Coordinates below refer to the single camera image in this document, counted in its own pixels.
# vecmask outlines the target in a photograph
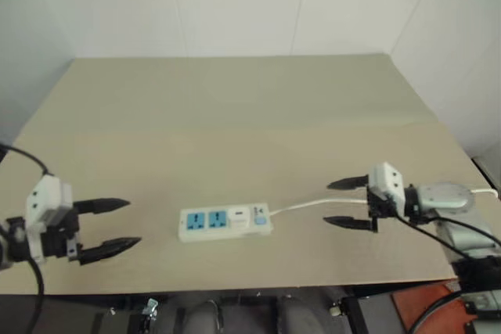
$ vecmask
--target white wall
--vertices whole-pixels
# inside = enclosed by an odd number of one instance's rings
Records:
[[[499,7],[499,20],[498,46],[501,46],[501,6]],[[501,54],[499,50],[497,68],[499,82],[501,83]],[[475,158],[475,161],[496,185],[496,188],[501,190],[501,117],[498,116],[498,120],[497,141]]]
[[[61,56],[387,52],[470,155],[499,138],[498,0],[46,1]]]
[[[391,56],[471,156],[499,139],[499,0],[420,0]]]
[[[72,49],[45,0],[0,0],[0,140],[12,142],[68,68]]]

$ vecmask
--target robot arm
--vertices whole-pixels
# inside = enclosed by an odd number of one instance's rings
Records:
[[[71,187],[53,175],[45,174],[27,197],[26,216],[8,218],[2,226],[7,239],[0,240],[0,268],[13,262],[28,260],[37,264],[46,257],[68,257],[80,265],[115,256],[141,240],[119,238],[105,241],[101,246],[83,248],[79,239],[80,214],[101,214],[128,205],[122,199],[91,199],[73,202]]]
[[[458,276],[467,312],[478,320],[467,324],[468,333],[501,332],[501,248],[475,208],[469,189],[452,183],[404,188],[403,178],[389,163],[375,166],[368,175],[330,184],[330,189],[366,187],[369,220],[326,217],[343,228],[377,232],[379,219],[395,217],[418,228],[434,222],[447,260]]]

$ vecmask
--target white cable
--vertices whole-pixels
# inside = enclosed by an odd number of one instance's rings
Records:
[[[366,199],[349,199],[349,198],[316,199],[315,201],[309,201],[307,203],[300,203],[298,205],[293,205],[291,207],[284,207],[283,209],[278,209],[278,210],[272,211],[269,215],[271,217],[272,215],[282,213],[283,211],[302,209],[303,207],[313,207],[314,205],[321,205],[323,203],[361,203],[363,205],[367,205],[367,200]]]
[[[498,191],[496,191],[495,189],[491,189],[491,188],[471,189],[471,192],[472,193],[490,193],[490,194],[496,196],[497,199],[499,198]]]

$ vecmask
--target white power strip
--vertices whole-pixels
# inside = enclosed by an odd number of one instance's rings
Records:
[[[203,242],[270,235],[272,230],[268,204],[250,203],[181,210],[178,234],[182,242]]]

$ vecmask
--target wooden board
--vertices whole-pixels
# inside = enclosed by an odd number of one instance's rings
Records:
[[[272,210],[335,193],[326,185],[388,160],[406,183],[487,186],[387,56],[77,59],[16,144],[73,185],[74,199],[131,206],[81,218],[95,246],[142,236],[119,257],[79,267],[50,260],[47,293],[351,285],[452,277],[442,249],[396,221],[380,234],[326,224],[366,208],[282,213],[263,238],[183,244],[183,208],[267,202]],[[39,178],[29,160],[0,165],[0,214],[24,213]],[[478,206],[495,232],[501,209]],[[27,265],[3,271],[0,293],[32,293]]]

